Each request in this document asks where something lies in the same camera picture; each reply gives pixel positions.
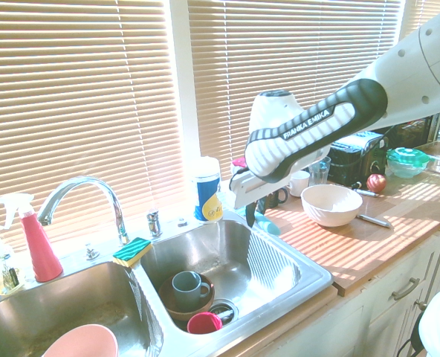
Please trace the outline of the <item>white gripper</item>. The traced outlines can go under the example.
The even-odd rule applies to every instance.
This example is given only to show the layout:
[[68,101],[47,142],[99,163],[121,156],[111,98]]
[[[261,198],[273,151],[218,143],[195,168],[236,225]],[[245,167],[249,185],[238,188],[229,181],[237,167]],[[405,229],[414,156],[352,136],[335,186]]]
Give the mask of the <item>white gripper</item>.
[[245,206],[245,218],[247,225],[252,228],[255,223],[255,212],[264,215],[268,209],[267,195],[286,186],[291,174],[275,183],[261,180],[247,170],[236,173],[229,183],[229,206],[239,209]]

